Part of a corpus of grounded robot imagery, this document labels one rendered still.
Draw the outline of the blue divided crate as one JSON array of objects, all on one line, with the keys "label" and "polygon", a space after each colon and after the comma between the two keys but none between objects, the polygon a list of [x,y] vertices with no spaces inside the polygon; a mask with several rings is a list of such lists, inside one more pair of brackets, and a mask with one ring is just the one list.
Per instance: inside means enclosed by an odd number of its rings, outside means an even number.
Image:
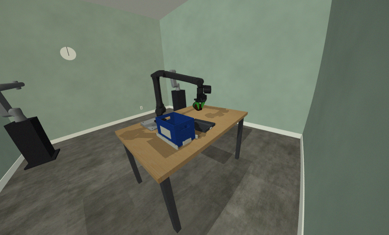
[{"label": "blue divided crate", "polygon": [[[170,119],[165,121],[161,120],[169,116]],[[176,144],[178,147],[182,146],[183,141],[189,138],[191,138],[191,140],[195,139],[194,118],[176,112],[171,112],[158,116],[155,119],[158,133]]]}]

